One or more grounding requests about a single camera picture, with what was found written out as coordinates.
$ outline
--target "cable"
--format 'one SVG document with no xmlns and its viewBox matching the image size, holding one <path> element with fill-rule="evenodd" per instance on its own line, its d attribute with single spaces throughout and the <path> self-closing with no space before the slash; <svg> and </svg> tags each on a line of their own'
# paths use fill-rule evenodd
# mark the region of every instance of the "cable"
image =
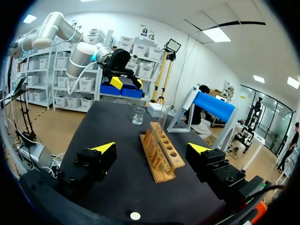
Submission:
<svg viewBox="0 0 300 225">
<path fill-rule="evenodd" d="M 84 74 L 84 72 L 90 67 L 90 66 L 92 66 L 92 65 L 94 65 L 94 64 L 96 64 L 97 62 L 95 61 L 95 62 L 91 62 L 90 64 L 88 64 L 84 69 L 83 69 L 83 71 L 79 74 L 79 76 L 78 76 L 78 78 L 77 78 L 77 80 L 76 80 L 76 82 L 75 82 L 75 84 L 74 84 L 74 86 L 73 86 L 73 89 L 70 91 L 70 86 L 68 85 L 68 87 L 67 87 L 67 93 L 69 94 L 69 95 L 71 95 L 73 92 L 74 92 L 74 89 L 75 89 L 75 87 L 76 87 L 76 85 L 77 85 L 77 83 L 78 83 L 78 81 L 79 81 L 79 79 L 82 77 L 82 75 Z"/>
</svg>

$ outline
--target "glass wall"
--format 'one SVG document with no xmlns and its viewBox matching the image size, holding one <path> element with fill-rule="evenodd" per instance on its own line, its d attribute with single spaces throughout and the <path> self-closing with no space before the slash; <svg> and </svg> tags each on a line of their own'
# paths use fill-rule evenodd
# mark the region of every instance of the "glass wall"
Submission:
<svg viewBox="0 0 300 225">
<path fill-rule="evenodd" d="M 265 139 L 265 146 L 277 154 L 282 147 L 293 113 L 289 107 L 276 99 L 241 86 L 238 101 L 239 120 L 246 120 L 251 106 L 256 104 L 259 97 L 262 98 L 262 115 L 255 132 Z"/>
</svg>

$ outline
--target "yellow triangle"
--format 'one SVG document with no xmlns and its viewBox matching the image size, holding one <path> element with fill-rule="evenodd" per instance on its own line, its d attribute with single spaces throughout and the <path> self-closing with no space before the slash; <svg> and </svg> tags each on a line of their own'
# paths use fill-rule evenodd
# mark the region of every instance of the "yellow triangle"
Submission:
<svg viewBox="0 0 300 225">
<path fill-rule="evenodd" d="M 198 152 L 199 154 L 201 154 L 201 152 L 204 152 L 206 150 L 211 150 L 211 149 L 208 149 L 208 148 L 205 148 L 205 147 L 202 147 L 200 145 L 193 144 L 193 143 L 187 143 L 187 144 L 189 144 L 190 146 L 192 146 L 193 149 L 195 149 L 196 152 Z"/>
<path fill-rule="evenodd" d="M 108 143 L 108 144 L 104 144 L 104 145 L 101 145 L 101 146 L 98 146 L 98 147 L 95 147 L 91 150 L 97 150 L 97 151 L 100 151 L 102 154 L 109 149 L 109 147 L 111 147 L 113 144 L 116 144 L 116 142 L 111 142 L 111 143 Z"/>
</svg>

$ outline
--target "table surface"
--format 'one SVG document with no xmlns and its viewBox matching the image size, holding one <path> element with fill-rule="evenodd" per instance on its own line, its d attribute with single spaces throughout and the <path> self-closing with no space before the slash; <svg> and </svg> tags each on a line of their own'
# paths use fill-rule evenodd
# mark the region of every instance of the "table surface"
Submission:
<svg viewBox="0 0 300 225">
<path fill-rule="evenodd" d="M 186 163 L 175 171 L 176 178 L 156 184 L 147 163 L 140 134 L 151 121 L 146 111 L 142 125 L 134 125 L 132 105 L 96 101 L 75 132 L 61 168 L 73 163 L 76 152 L 116 142 L 118 158 L 102 182 L 97 182 L 79 205 L 102 216 L 131 221 L 130 212 L 141 214 L 139 222 L 201 224 L 215 217 L 225 206 L 207 183 L 201 183 L 185 159 L 186 144 L 207 147 L 194 131 L 167 133 Z M 171 122 L 168 117 L 166 126 Z"/>
</svg>

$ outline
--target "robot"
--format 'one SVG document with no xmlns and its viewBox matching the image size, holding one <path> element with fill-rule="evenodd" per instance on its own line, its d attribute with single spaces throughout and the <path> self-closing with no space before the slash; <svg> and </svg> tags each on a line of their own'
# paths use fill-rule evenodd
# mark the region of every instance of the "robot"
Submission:
<svg viewBox="0 0 300 225">
<path fill-rule="evenodd" d="M 97 63 L 103 70 L 103 76 L 106 76 L 109 83 L 117 89 L 120 90 L 123 86 L 119 79 L 120 75 L 126 75 L 128 79 L 131 79 L 138 90 L 142 88 L 142 81 L 134 76 L 131 69 L 125 68 L 130 59 L 129 52 L 123 49 L 113 51 L 103 43 L 89 44 L 88 37 L 73 28 L 60 12 L 50 13 L 39 29 L 20 36 L 11 45 L 8 54 L 19 58 L 33 48 L 51 47 L 56 36 L 65 42 L 76 44 L 67 67 L 69 78 L 79 79 L 85 68 Z"/>
</svg>

